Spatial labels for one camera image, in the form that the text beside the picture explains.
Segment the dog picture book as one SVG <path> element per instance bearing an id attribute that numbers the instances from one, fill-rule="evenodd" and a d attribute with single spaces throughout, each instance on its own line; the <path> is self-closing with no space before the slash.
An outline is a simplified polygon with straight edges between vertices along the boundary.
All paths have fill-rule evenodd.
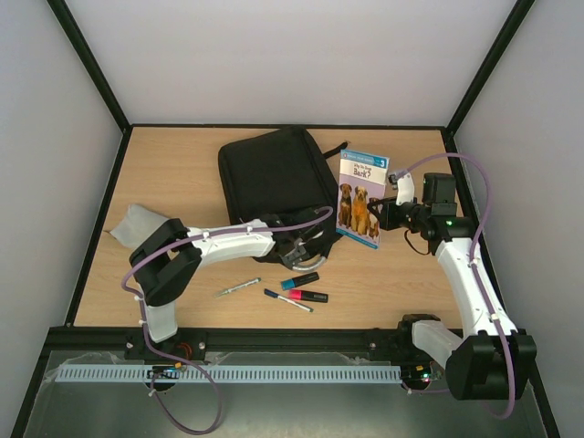
<path id="1" fill-rule="evenodd" d="M 336 231 L 371 249 L 380 246 L 380 225 L 368 205 L 384 198 L 390 159 L 345 149 L 340 153 Z"/>

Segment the black backpack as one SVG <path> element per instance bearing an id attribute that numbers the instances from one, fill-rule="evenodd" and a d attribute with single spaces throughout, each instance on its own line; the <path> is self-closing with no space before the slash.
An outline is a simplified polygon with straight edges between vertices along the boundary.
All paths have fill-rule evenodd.
<path id="1" fill-rule="evenodd" d="M 310 233 L 305 248 L 326 263 L 332 246 L 340 239 L 337 213 L 327 219 L 318 208 L 338 204 L 337 181 L 327 159 L 346 149 L 344 141 L 323 152 L 309 132 L 301 127 L 275 130 L 251 139 L 235 141 L 218 152 L 218 170 L 231 224 L 258 219 L 268 227 L 277 214 L 315 212 L 318 229 Z M 271 249 L 258 256 L 260 263 L 282 263 Z M 290 269 L 312 272 L 317 269 Z"/>

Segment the grey cloth pouch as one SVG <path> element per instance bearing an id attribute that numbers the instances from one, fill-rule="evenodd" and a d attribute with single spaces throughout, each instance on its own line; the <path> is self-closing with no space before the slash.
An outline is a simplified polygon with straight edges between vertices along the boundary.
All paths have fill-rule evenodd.
<path id="1" fill-rule="evenodd" d="M 131 204 L 123 219 L 109 234 L 122 246 L 135 250 L 167 220 L 167 216 L 139 204 Z"/>

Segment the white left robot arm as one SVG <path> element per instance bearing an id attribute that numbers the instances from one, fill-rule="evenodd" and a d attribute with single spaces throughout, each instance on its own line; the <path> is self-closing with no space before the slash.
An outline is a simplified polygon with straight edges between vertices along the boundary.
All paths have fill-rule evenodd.
<path id="1" fill-rule="evenodd" d="M 276 263 L 291 270 L 310 259 L 307 244 L 319 243 L 327 206 L 296 214 L 264 214 L 249 222 L 218 228 L 187 227 L 177 218 L 133 204 L 112 232 L 132 250 L 122 287 L 141 306 L 149 340 L 160 343 L 178 331 L 176 301 L 198 269 L 239 258 Z"/>

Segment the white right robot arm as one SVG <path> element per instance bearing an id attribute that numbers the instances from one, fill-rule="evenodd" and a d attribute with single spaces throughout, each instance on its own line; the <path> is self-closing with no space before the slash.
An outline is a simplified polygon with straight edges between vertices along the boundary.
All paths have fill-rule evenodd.
<path id="1" fill-rule="evenodd" d="M 389 177 L 396 196 L 369 203 L 383 230 L 402 228 L 427 243 L 444 271 L 462 321 L 455 335 L 435 316 L 405 317 L 400 351 L 411 358 L 428 354 L 445 372 L 457 400 L 514 403 L 523 393 L 537 347 L 503 310 L 486 272 L 473 221 L 457 213 L 455 178 L 429 172 L 422 198 L 414 195 L 407 172 Z"/>

